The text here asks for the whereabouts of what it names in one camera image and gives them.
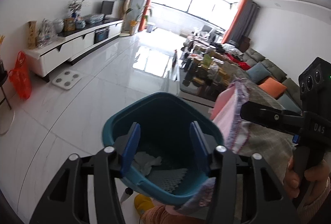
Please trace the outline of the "pink sleeved right forearm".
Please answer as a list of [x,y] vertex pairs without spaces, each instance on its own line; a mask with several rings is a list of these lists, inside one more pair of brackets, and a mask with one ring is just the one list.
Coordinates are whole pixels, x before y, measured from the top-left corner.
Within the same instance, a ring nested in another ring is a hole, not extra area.
[[312,203],[303,206],[302,210],[299,213],[299,218],[301,223],[308,223],[314,215],[321,208],[322,204],[325,202],[327,196],[330,193],[330,178],[327,179],[325,189],[321,195],[316,198]]

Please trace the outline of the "person's right hand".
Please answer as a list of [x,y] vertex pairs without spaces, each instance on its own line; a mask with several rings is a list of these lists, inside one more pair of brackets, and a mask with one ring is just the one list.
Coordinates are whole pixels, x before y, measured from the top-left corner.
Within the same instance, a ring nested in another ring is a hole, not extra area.
[[[330,169],[325,160],[322,160],[319,165],[305,171],[305,179],[314,184],[313,189],[306,200],[306,204],[313,203],[324,192],[326,189],[326,183],[328,182],[329,172]],[[301,179],[299,175],[293,170],[293,157],[291,157],[283,179],[285,192],[290,199],[297,198],[299,196],[300,183]]]

